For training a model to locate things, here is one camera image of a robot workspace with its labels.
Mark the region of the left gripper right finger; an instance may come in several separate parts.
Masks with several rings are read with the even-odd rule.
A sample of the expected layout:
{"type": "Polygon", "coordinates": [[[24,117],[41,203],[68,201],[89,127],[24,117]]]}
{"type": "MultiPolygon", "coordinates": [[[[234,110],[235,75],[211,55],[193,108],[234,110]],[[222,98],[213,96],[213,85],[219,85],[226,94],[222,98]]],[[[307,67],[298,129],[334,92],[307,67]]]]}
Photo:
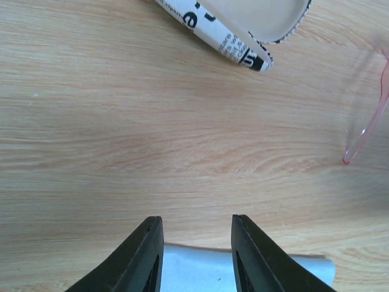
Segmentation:
{"type": "Polygon", "coordinates": [[[232,215],[231,247],[238,291],[334,290],[292,259],[247,215],[232,215]]]}

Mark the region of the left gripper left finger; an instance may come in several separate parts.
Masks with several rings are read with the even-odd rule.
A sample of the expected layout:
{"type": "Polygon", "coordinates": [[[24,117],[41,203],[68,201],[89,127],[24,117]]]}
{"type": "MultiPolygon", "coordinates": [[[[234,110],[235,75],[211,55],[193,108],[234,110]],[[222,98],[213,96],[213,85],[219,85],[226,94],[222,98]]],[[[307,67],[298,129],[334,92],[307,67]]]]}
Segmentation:
{"type": "Polygon", "coordinates": [[[160,216],[147,217],[101,263],[68,291],[160,291],[164,230],[160,216]]]}

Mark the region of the blue cleaning cloth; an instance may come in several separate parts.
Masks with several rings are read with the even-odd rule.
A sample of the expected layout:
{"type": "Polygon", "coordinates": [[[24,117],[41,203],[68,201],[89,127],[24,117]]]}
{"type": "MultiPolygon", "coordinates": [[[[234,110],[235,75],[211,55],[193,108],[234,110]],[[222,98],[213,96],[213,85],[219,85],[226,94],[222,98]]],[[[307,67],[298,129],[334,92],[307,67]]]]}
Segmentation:
{"type": "MultiPolygon", "coordinates": [[[[288,255],[277,244],[260,248],[261,254],[286,272],[289,278],[305,269],[331,286],[334,262],[320,255],[288,255]]],[[[161,291],[236,291],[231,251],[166,245],[162,264],[161,291]]]]}

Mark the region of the striped newspaper print glasses case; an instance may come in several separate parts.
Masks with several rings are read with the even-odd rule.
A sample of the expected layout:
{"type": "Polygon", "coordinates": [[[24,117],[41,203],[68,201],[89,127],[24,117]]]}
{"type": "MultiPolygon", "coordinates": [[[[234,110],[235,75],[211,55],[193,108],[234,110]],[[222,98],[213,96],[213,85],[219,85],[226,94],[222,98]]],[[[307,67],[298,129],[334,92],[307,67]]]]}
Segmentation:
{"type": "Polygon", "coordinates": [[[274,59],[265,48],[290,37],[311,1],[158,1],[197,37],[253,71],[265,72],[274,59]]]}

